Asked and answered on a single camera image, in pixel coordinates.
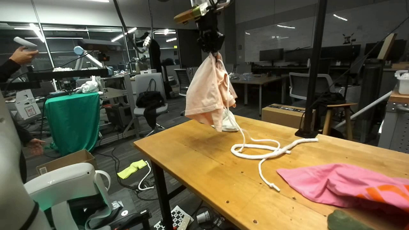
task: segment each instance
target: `yellow cloth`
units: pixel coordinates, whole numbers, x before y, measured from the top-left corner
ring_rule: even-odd
[[[118,176],[121,179],[127,179],[132,173],[136,172],[138,169],[141,169],[143,167],[147,166],[146,162],[144,160],[140,161],[135,161],[131,165],[129,165],[128,168],[120,171],[118,173]]]

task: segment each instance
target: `wooden stool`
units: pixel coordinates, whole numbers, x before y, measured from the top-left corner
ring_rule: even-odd
[[[332,114],[334,108],[344,108],[345,111],[345,122],[346,122],[346,138],[347,140],[352,140],[352,125],[351,125],[351,106],[357,105],[357,103],[346,103],[340,105],[328,105],[327,114],[325,115],[324,129],[322,134],[328,135],[331,130]]]

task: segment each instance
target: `black jacket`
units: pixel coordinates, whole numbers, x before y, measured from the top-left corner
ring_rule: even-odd
[[[4,62],[4,64],[0,66],[0,82],[6,82],[13,73],[20,69],[20,67],[21,66],[19,64],[11,59]],[[34,139],[33,136],[27,130],[21,127],[14,119],[13,122],[16,126],[18,137],[24,145]]]

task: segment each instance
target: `person's hand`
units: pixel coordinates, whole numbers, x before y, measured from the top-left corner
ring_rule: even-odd
[[[39,156],[43,154],[43,143],[45,143],[45,141],[34,138],[27,143],[27,147],[32,155]]]
[[[24,65],[30,63],[33,58],[38,54],[38,50],[28,51],[25,50],[25,46],[20,46],[13,55],[10,57],[11,60],[15,61],[19,65]]]

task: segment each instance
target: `pole base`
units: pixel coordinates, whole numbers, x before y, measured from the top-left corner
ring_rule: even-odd
[[[318,132],[317,131],[305,132],[303,129],[299,129],[297,130],[297,132],[295,132],[295,135],[301,138],[316,138]]]

